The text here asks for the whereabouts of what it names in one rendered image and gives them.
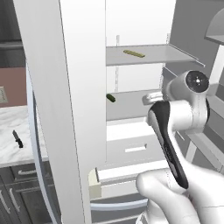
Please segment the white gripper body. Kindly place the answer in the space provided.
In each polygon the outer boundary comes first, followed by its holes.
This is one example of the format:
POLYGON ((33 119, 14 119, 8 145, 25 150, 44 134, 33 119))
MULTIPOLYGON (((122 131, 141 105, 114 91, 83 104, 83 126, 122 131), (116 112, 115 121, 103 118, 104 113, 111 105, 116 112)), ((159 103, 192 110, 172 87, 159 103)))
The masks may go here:
POLYGON ((161 92, 148 93, 143 97, 143 104, 151 105, 155 102, 160 102, 163 99, 163 94, 161 92))

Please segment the grey glass fridge shelf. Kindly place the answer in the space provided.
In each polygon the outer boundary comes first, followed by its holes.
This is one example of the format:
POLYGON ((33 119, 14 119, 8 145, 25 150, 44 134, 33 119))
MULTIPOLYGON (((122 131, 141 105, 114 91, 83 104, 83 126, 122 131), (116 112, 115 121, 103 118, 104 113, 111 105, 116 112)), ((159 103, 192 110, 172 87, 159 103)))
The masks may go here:
POLYGON ((163 45, 121 45, 106 47, 106 66, 129 66, 172 62, 196 62, 200 60, 184 50, 171 44, 163 45), (123 50, 145 54, 144 58, 128 55, 123 50))
POLYGON ((146 105, 145 96, 161 92, 161 89, 111 93, 115 101, 106 100, 108 121, 145 117, 151 105, 146 105))

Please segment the yellow butter stick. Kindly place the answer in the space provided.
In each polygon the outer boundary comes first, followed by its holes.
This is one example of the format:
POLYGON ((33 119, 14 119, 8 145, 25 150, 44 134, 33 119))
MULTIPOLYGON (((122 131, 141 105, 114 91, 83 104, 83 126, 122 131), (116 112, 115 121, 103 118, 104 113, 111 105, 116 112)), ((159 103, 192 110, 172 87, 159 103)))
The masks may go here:
POLYGON ((134 52, 134 51, 131 51, 131 50, 123 50, 123 52, 128 54, 128 55, 132 55, 132 56, 135 56, 135 57, 138 57, 138 58, 144 58, 145 57, 145 54, 142 54, 140 52, 134 52))

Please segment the white fridge crisper drawer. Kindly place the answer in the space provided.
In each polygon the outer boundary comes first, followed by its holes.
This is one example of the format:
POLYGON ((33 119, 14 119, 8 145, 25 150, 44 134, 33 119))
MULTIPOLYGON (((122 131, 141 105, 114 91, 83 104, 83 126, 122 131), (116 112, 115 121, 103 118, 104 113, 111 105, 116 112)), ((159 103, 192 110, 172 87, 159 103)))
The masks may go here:
POLYGON ((165 156, 155 135, 107 142, 107 160, 105 165, 110 168, 164 159, 165 156))

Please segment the white fridge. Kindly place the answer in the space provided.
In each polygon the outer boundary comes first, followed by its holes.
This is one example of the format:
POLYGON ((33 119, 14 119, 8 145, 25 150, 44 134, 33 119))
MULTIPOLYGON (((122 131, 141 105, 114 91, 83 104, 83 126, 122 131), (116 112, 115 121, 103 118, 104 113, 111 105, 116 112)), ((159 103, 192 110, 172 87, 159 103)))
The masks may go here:
MULTIPOLYGON (((177 0, 106 0, 106 47, 170 44, 176 2, 177 0)), ((163 85, 163 71, 167 64, 106 66, 107 93, 161 89, 165 100, 168 84, 163 85)), ((206 127, 209 119, 202 129, 180 131, 188 136, 197 135, 206 127)), ((157 136, 147 123, 147 115, 107 120, 107 142, 149 135, 157 136)), ((168 167, 165 158, 115 168, 105 164, 98 166, 89 173, 91 203, 145 200, 136 188, 137 175, 168 167)), ((91 210, 91 215, 93 224, 169 224, 162 210, 156 204, 150 204, 149 200, 147 206, 122 211, 91 210)))

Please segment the white fridge door with bins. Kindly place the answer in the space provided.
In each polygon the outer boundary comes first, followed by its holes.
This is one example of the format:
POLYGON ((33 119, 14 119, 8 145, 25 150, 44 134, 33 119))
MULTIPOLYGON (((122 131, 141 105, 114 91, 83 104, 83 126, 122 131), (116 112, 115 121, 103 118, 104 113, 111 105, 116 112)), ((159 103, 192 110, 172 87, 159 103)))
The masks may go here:
POLYGON ((187 70, 211 78, 209 122, 197 135, 177 133, 179 147, 190 162, 224 174, 224 0, 177 0, 170 44, 199 62, 168 63, 164 86, 187 70))

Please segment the black butter knife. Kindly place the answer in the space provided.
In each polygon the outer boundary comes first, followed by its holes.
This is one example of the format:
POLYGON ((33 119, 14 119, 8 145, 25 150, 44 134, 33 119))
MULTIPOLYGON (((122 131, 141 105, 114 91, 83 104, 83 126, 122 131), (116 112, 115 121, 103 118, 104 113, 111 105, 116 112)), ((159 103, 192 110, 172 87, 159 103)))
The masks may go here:
POLYGON ((13 130, 12 135, 15 137, 15 141, 18 143, 19 148, 23 148, 24 146, 21 139, 18 137, 18 133, 15 130, 13 130))

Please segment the dark grey cabinet drawer front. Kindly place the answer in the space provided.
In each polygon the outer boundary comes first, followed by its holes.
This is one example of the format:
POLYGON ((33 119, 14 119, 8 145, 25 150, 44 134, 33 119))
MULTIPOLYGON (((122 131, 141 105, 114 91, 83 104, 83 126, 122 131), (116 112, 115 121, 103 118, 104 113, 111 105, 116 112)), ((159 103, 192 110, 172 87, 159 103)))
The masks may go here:
MULTIPOLYGON (((21 164, 21 165, 17 165, 17 166, 12 166, 11 167, 11 171, 14 177, 14 181, 18 182, 18 181, 26 181, 26 180, 34 180, 38 178, 38 174, 33 174, 33 175, 27 175, 27 176, 20 176, 18 175, 18 171, 22 170, 22 171, 33 171, 36 170, 36 166, 34 163, 32 164, 21 164)), ((45 170, 45 176, 47 178, 50 178, 52 176, 52 171, 51 171, 51 167, 48 161, 44 162, 44 170, 45 170)))

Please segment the dark grey cabinet door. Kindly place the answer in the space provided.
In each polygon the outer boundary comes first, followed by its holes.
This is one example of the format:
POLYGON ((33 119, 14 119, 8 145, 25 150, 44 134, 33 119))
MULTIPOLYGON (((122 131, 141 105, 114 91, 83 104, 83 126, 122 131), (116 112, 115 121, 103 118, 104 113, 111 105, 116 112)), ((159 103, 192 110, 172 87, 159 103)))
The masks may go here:
POLYGON ((10 214, 8 214, 5 211, 2 202, 0 201, 0 224, 13 224, 13 209, 11 208, 11 203, 9 201, 8 194, 5 190, 4 183, 1 178, 0 178, 0 190, 2 190, 4 200, 7 206, 10 208, 10 214))
POLYGON ((37 180, 8 184, 6 189, 9 196, 10 188, 20 205, 20 212, 16 210, 16 213, 21 224, 52 224, 37 180))

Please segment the white wall outlet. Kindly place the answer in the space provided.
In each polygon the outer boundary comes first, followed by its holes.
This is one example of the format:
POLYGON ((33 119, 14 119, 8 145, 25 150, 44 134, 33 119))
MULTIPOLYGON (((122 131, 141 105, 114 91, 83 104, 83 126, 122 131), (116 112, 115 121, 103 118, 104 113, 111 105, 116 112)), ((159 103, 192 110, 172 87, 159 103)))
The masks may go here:
POLYGON ((0 103, 7 103, 8 99, 4 87, 0 87, 0 103))

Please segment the dark grey wall cupboards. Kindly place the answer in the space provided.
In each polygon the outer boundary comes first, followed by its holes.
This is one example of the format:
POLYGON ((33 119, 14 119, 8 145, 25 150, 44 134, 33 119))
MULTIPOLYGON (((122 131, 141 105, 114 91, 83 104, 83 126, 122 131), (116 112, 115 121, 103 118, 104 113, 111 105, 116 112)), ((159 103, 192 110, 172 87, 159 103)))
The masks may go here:
POLYGON ((25 67, 25 52, 13 0, 0 0, 0 67, 25 67))

